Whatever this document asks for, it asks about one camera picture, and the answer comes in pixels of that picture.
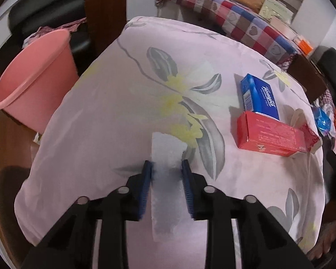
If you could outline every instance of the pink plastic bin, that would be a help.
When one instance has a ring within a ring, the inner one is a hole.
[[[22,50],[0,78],[0,109],[43,134],[78,80],[65,29],[45,34]]]

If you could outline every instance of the white cloth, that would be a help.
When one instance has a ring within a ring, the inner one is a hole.
[[[311,249],[324,201],[322,149],[296,158],[240,150],[240,81],[266,78],[280,120],[302,108],[317,134],[301,86],[272,76],[277,68],[227,37],[183,22],[132,19],[87,69],[52,116],[15,213],[25,237],[37,244],[80,196],[106,196],[151,158],[153,132],[174,135],[194,152],[193,172],[225,194],[255,195],[300,243]],[[195,233],[155,243],[150,200],[144,219],[127,225],[131,268],[204,268],[206,224]]]

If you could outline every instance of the gray leaf pattern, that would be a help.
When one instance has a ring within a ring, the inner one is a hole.
[[[294,190],[289,188],[285,202],[285,213],[276,206],[270,206],[268,211],[275,217],[281,226],[287,231],[290,231],[292,222],[300,209],[299,201]]]
[[[275,217],[275,219],[281,224],[285,231],[289,232],[291,224],[288,222],[285,213],[277,206],[270,206],[268,211]]]
[[[128,165],[124,167],[114,168],[113,171],[124,177],[131,177],[141,173],[144,163],[137,163],[135,165]]]
[[[190,113],[207,117],[207,119],[203,120],[195,119],[203,127],[203,137],[197,138],[197,143],[205,170],[212,179],[216,180],[225,164],[224,138],[207,111],[187,97],[183,97],[183,100],[181,104]]]
[[[300,238],[298,238],[297,240],[296,240],[296,244],[298,245],[298,244],[300,244],[300,242],[302,241],[302,239],[303,239],[304,237],[300,237]]]
[[[295,218],[297,213],[299,212],[300,204],[297,198],[297,195],[294,190],[289,188],[287,192],[286,204],[285,204],[285,211],[286,216],[290,217],[292,220]]]
[[[215,74],[207,83],[193,87],[191,90],[201,94],[210,94],[218,90],[221,86],[221,74]]]
[[[135,24],[134,22],[128,22],[124,28],[123,28],[123,31],[125,31],[128,27],[141,27],[141,26],[144,26],[146,25],[146,23],[141,23],[141,24]]]
[[[170,55],[161,49],[150,47],[147,50],[147,58],[156,75],[163,81],[168,81],[168,76],[176,76],[178,68]]]
[[[273,71],[270,71],[270,70],[267,71],[263,76],[264,80],[271,80],[273,78],[276,78],[276,74]]]
[[[273,67],[266,60],[260,59],[259,62],[270,69],[270,71],[274,71]]]
[[[280,92],[284,92],[285,87],[286,87],[286,84],[282,80],[279,79],[279,89],[280,89]]]

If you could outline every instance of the cardboard box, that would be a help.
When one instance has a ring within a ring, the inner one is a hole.
[[[247,74],[242,79],[240,87],[245,111],[257,112],[279,120],[273,91],[267,82]]]
[[[296,152],[306,153],[301,130],[251,111],[245,111],[237,120],[237,146],[284,157]]]

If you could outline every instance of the plastic bag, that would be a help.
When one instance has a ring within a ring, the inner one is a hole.
[[[331,119],[320,107],[312,107],[312,113],[318,130],[324,137],[327,136],[331,129]]]

